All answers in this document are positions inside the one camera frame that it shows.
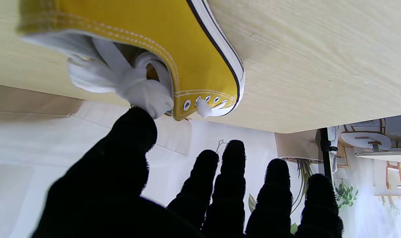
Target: lamp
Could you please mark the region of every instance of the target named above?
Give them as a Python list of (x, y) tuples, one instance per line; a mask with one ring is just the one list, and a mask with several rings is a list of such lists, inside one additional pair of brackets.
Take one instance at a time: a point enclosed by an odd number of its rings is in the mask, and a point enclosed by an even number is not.
[(337, 172), (335, 172), (334, 175), (338, 179), (347, 179), (347, 173), (344, 168), (338, 168)]

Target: potted plant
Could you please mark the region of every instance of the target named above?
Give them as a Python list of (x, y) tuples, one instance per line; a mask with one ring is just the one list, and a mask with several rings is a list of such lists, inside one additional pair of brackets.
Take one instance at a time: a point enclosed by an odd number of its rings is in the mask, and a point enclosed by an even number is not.
[(339, 203), (338, 209), (340, 209), (343, 205), (353, 206), (353, 201), (356, 200), (356, 196), (359, 193), (359, 190), (356, 190), (353, 195), (354, 188), (353, 186), (349, 186), (344, 178), (341, 178), (341, 182), (338, 187), (335, 187), (336, 191), (336, 200)]

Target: light wood surface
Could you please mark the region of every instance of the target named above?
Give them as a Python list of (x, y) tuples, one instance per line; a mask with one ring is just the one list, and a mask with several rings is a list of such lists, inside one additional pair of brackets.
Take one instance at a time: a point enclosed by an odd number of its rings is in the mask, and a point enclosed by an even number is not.
[[(208, 0), (246, 68), (240, 106), (211, 121), (279, 133), (401, 114), (401, 0)], [(61, 54), (20, 42), (0, 0), (0, 84), (127, 105), (72, 86)]]

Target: glove finger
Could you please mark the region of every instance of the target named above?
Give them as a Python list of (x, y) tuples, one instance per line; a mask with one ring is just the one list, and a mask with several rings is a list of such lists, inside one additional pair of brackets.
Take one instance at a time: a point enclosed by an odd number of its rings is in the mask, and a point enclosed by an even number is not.
[(246, 227), (249, 237), (291, 237), (290, 212), (293, 196), (287, 163), (273, 159), (268, 164), (258, 203)]
[(222, 156), (221, 174), (215, 181), (212, 204), (206, 212), (202, 231), (208, 237), (242, 236), (244, 227), (243, 198), (246, 190), (244, 144), (232, 140)]
[(338, 206), (331, 181), (322, 174), (308, 180), (305, 208), (296, 237), (341, 238), (343, 222), (338, 216)]
[(190, 177), (181, 192), (170, 202), (168, 209), (200, 229), (211, 201), (212, 183), (218, 166), (218, 155), (205, 150), (196, 158)]

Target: white rubber sole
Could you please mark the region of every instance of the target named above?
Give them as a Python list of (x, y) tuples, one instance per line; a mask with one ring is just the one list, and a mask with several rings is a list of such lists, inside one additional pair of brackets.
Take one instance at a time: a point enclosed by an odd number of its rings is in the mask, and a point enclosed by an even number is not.
[(232, 71), (236, 83), (238, 85), (238, 99), (234, 107), (223, 108), (214, 110), (211, 116), (223, 116), (234, 110), (243, 97), (244, 84), (246, 74), (244, 72), (243, 64), (241, 63), (240, 57), (238, 57), (236, 51), (228, 42), (223, 31), (215, 20), (214, 15), (206, 0), (187, 0), (192, 11), (196, 15), (199, 24), (202, 26), (205, 33), (208, 35), (211, 42), (220, 52), (221, 56), (226, 61), (228, 67)]

